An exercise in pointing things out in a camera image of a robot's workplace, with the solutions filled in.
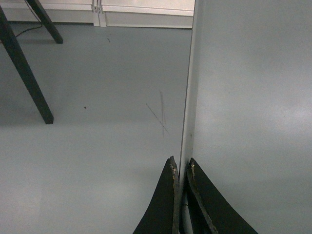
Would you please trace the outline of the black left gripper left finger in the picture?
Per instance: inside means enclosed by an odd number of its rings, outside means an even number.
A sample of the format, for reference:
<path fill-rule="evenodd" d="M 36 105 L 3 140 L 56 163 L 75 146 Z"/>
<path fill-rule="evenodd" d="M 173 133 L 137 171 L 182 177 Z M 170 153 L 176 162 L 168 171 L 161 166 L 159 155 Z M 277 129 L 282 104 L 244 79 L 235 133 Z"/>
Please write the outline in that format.
<path fill-rule="evenodd" d="M 179 178 L 173 156 L 167 159 L 150 204 L 135 234 L 179 233 Z"/>

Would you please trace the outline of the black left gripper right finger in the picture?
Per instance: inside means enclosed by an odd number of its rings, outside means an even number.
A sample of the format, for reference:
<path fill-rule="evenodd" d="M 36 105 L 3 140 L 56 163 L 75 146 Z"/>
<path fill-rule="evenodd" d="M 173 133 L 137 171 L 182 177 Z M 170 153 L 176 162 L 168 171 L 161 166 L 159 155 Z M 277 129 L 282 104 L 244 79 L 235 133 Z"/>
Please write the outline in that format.
<path fill-rule="evenodd" d="M 187 200 L 194 234 L 255 234 L 227 202 L 194 158 L 186 172 Z"/>

